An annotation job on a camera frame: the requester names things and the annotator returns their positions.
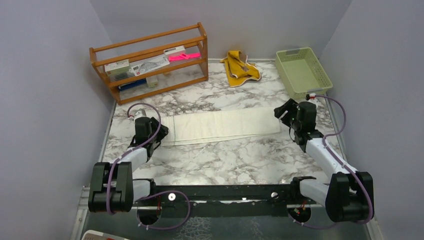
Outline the white towel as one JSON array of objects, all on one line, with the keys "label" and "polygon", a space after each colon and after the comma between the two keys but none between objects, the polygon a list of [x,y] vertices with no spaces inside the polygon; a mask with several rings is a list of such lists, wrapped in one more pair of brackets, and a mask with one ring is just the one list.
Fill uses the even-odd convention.
[{"label": "white towel", "polygon": [[163,146],[181,146],[266,136],[281,132],[271,107],[209,111],[167,116]]}]

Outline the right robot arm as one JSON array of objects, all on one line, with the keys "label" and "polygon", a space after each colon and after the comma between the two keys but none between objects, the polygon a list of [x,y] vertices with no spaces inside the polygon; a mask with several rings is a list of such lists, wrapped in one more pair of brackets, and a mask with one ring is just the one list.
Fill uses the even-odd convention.
[{"label": "right robot arm", "polygon": [[326,184],[312,176],[295,177],[288,190],[289,199],[296,204],[307,198],[315,201],[325,208],[334,223],[368,223],[374,217],[373,178],[347,163],[328,144],[328,135],[316,128],[316,105],[290,98],[273,112],[293,131],[293,141],[318,163],[330,180]]}]

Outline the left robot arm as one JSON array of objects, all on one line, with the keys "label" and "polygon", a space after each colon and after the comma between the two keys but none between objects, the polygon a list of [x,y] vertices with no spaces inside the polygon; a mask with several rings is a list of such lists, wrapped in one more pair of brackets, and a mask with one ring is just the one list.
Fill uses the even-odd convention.
[{"label": "left robot arm", "polygon": [[98,162],[93,166],[88,209],[92,213],[129,212],[135,200],[133,171],[147,163],[168,135],[169,128],[154,117],[134,120],[135,134],[118,163]]}]

